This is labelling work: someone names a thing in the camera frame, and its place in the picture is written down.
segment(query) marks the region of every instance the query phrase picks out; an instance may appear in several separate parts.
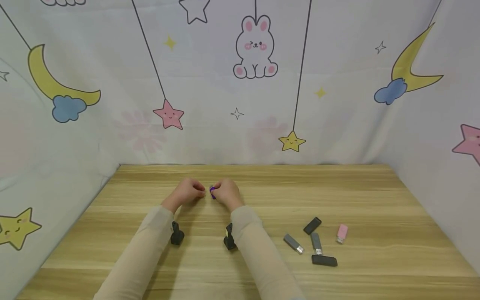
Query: fabric backdrop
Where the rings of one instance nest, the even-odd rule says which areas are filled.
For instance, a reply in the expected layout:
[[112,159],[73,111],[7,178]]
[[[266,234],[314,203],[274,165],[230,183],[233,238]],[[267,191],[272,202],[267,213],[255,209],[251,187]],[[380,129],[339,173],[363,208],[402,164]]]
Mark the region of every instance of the fabric backdrop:
[[119,164],[387,163],[480,271],[480,2],[0,5],[0,299]]

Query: yellow star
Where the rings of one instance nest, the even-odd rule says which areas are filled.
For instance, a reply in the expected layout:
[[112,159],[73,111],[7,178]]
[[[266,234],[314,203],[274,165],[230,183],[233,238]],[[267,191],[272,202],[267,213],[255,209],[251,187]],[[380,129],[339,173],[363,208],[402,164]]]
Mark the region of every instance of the yellow star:
[[326,92],[324,91],[324,88],[320,88],[315,94],[317,94],[318,98],[320,99],[326,94]]
[[176,45],[176,41],[172,40],[172,38],[170,37],[170,35],[168,36],[168,40],[164,43],[165,45],[169,46],[170,47],[170,50],[173,51],[173,46]]
[[292,149],[298,152],[299,146],[306,142],[305,140],[299,139],[295,134],[295,131],[290,132],[288,136],[279,138],[279,140],[283,143],[282,151]]
[[40,228],[40,224],[32,222],[31,207],[18,216],[0,216],[0,245],[10,243],[16,250],[21,250],[27,235]]

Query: pink star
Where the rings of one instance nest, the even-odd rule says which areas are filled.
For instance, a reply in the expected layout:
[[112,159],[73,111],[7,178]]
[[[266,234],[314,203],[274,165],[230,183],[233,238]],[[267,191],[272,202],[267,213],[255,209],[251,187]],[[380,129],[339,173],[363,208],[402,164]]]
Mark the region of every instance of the pink star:
[[163,107],[161,109],[155,109],[153,111],[163,120],[163,128],[168,128],[170,126],[175,126],[180,130],[183,130],[180,118],[183,116],[183,110],[173,109],[172,105],[165,99],[163,102]]
[[480,165],[480,128],[462,124],[460,126],[463,134],[463,141],[452,149],[452,152],[469,154],[475,158]]

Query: pink usb flash drive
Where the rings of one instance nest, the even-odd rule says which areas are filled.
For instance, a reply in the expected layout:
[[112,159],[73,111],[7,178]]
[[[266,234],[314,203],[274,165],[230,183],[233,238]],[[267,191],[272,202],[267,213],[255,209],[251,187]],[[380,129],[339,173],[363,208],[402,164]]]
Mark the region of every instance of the pink usb flash drive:
[[336,234],[336,241],[340,244],[343,244],[343,241],[347,237],[348,227],[340,224],[340,228],[338,229],[338,233]]

